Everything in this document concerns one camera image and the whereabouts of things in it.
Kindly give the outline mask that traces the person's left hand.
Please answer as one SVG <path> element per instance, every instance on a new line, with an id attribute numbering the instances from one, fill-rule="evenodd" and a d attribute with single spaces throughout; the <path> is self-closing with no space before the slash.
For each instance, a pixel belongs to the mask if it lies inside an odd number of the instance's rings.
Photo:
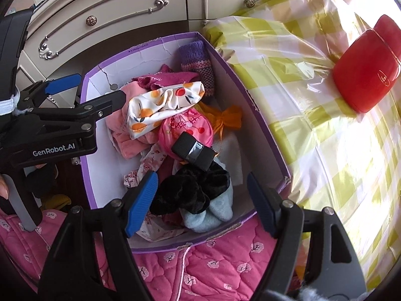
<path id="1" fill-rule="evenodd" d="M 0 176 L 0 196 L 6 200 L 9 198 L 9 189 L 2 176 Z"/>

